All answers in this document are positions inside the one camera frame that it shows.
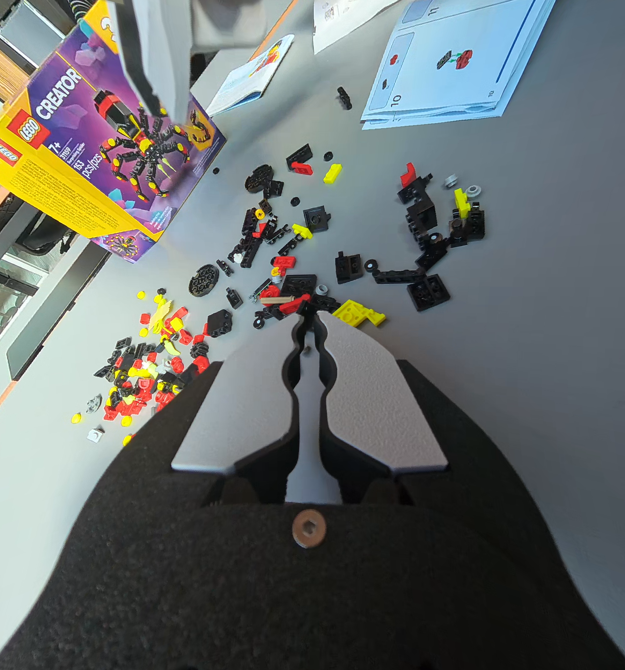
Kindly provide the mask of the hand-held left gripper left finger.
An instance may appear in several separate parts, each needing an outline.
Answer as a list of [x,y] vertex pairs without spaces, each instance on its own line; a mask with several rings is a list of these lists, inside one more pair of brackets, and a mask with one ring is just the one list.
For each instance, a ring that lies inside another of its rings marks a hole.
[[294,314],[268,332],[264,350],[236,349],[221,364],[172,469],[287,479],[299,458],[300,353],[306,322]]

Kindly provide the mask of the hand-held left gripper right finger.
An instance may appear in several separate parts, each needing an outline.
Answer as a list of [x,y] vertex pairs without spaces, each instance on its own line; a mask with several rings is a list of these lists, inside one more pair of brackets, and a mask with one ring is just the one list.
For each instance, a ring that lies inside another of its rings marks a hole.
[[443,471],[448,459],[394,356],[327,312],[315,318],[325,427],[393,475]]

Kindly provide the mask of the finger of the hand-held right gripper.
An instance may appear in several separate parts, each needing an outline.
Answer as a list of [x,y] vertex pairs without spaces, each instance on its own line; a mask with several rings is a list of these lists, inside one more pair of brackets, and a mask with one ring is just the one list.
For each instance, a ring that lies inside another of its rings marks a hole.
[[154,114],[166,109],[185,122],[190,99],[190,1],[108,1],[109,19],[124,75]]

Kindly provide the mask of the light blue instruction booklet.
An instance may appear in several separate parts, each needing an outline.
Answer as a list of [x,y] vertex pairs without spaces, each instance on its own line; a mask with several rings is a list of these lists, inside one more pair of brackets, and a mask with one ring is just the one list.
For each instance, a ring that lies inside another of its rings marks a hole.
[[413,1],[394,26],[363,130],[500,117],[554,1]]

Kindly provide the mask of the pile of red yellow bricks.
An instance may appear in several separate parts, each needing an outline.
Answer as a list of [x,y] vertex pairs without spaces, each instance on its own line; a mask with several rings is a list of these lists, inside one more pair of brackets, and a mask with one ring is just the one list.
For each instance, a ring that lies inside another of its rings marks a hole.
[[72,425],[86,423],[89,431],[110,425],[125,432],[123,446],[135,436],[142,423],[169,406],[192,381],[205,372],[208,358],[207,325],[189,329],[189,309],[166,288],[153,296],[139,291],[138,299],[151,299],[153,306],[139,315],[137,332],[120,338],[93,378],[100,381],[96,394],[102,407],[93,414],[86,406],[74,412]]

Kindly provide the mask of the small folded leaflet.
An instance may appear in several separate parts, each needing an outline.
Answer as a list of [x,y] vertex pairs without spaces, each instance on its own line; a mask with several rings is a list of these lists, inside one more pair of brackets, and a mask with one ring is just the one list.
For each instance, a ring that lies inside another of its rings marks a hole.
[[294,34],[288,34],[252,61],[231,71],[206,108],[207,114],[214,117],[261,98],[293,41]]

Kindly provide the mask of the yellow wedge toy plate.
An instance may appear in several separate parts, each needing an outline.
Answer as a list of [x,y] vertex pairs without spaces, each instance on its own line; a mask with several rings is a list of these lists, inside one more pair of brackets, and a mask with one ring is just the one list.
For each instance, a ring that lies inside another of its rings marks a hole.
[[378,327],[386,321],[386,315],[348,299],[338,307],[333,315],[352,328],[357,328],[365,321]]

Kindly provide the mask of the purple yellow toy set box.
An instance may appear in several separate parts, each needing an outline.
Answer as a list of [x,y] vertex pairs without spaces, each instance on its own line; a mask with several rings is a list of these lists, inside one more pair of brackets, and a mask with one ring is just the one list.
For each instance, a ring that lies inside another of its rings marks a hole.
[[225,142],[192,95],[181,123],[146,110],[98,1],[0,112],[0,186],[136,263]]

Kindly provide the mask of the torn white paper bag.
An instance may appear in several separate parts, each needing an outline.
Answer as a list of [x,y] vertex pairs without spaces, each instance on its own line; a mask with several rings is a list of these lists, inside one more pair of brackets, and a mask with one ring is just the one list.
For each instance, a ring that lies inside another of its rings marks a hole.
[[318,54],[396,1],[314,1],[313,50]]

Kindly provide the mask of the cluster of black bricks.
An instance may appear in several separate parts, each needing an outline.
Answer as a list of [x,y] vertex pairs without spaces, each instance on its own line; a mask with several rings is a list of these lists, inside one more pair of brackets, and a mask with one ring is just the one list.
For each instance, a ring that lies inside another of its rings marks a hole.
[[455,206],[449,221],[448,234],[435,232],[438,226],[434,203],[426,190],[432,174],[419,176],[414,165],[406,164],[401,175],[402,188],[398,197],[406,205],[406,222],[417,244],[420,255],[414,269],[382,271],[375,259],[364,263],[364,269],[379,285],[405,285],[416,311],[424,312],[451,299],[448,289],[437,274],[429,271],[440,262],[450,248],[466,246],[485,237],[485,213],[471,195],[478,195],[480,188],[453,191]]

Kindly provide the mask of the black backpack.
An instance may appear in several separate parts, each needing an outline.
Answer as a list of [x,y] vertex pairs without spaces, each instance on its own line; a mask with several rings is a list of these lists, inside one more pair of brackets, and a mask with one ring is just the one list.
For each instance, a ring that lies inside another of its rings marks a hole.
[[14,221],[23,227],[12,247],[32,256],[48,255],[57,246],[63,255],[69,251],[77,235],[53,217],[29,205],[20,206],[14,214]]

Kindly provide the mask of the black toy bracket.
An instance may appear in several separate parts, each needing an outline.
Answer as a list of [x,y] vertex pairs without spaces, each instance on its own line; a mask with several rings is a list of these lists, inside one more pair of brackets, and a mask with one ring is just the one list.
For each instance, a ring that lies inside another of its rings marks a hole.
[[364,268],[361,262],[361,256],[345,255],[342,251],[338,252],[334,260],[336,280],[339,285],[357,280],[363,276]]

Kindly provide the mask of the black rail under desk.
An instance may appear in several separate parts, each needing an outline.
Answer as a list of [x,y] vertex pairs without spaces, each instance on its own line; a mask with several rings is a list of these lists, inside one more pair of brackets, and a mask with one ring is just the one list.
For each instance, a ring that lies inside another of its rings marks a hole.
[[104,248],[90,242],[56,283],[7,350],[12,381],[20,380],[42,350],[45,340],[64,314],[73,308],[76,298],[108,258],[109,253]]

